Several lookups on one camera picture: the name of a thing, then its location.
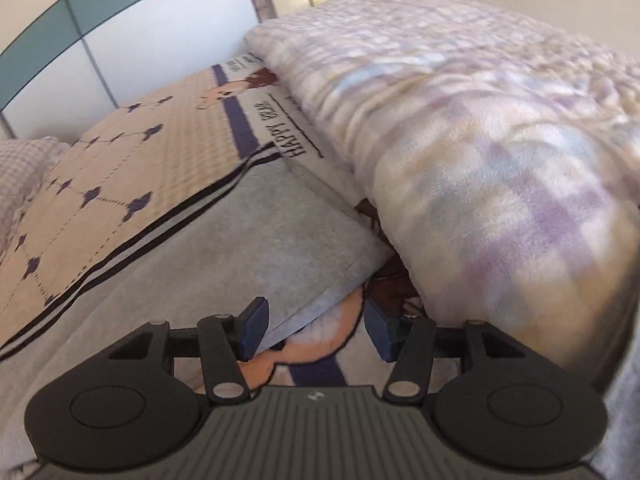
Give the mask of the light grey sweatpants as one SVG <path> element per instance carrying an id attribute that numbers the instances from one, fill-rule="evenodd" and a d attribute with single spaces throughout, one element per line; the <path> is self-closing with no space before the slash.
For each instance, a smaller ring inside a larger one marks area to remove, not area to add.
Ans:
<path id="1" fill-rule="evenodd" d="M 338 304 L 390 248 L 320 179 L 289 159 L 261 159 L 232 185 L 92 274 L 62 316 L 1 365 L 1 466 L 35 454 L 23 419 L 43 386 L 150 321 L 192 327 L 270 307 L 265 346 Z"/>

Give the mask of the purple checked fleece blanket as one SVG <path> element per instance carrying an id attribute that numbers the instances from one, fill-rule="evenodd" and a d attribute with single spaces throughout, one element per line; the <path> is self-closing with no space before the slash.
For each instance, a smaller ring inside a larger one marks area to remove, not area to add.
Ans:
<path id="1" fill-rule="evenodd" d="M 469 0 L 329 0 L 246 37 L 378 211 L 427 314 L 592 379 L 639 295 L 639 65 Z"/>

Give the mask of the beige bear-pattern bed sheet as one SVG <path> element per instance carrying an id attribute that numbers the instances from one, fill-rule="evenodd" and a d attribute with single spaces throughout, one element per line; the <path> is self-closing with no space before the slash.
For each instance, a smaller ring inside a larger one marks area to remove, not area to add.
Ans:
<path id="1" fill-rule="evenodd" d="M 305 167 L 382 240 L 352 176 L 254 58 L 216 65 L 115 110 L 52 168 L 2 256 L 1 365 L 50 328 L 92 274 L 258 160 L 278 158 Z M 297 384 L 314 362 L 322 382 L 342 379 L 336 355 L 360 332 L 374 273 L 294 334 L 272 346 L 262 341 L 242 367 L 248 384 Z"/>

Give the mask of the white teal sliding wardrobe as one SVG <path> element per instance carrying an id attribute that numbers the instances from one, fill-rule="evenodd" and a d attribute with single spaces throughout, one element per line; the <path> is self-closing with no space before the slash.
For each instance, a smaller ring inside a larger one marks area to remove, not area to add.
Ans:
<path id="1" fill-rule="evenodd" d="M 74 142 L 244 50 L 253 0 L 1 0 L 1 136 Z"/>

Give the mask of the plaid purple pillow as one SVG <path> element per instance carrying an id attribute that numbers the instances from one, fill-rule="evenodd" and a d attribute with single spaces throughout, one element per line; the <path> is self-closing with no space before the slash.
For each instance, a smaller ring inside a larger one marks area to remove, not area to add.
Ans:
<path id="1" fill-rule="evenodd" d="M 50 136 L 1 142 L 1 255 L 8 249 L 32 196 L 69 148 Z"/>

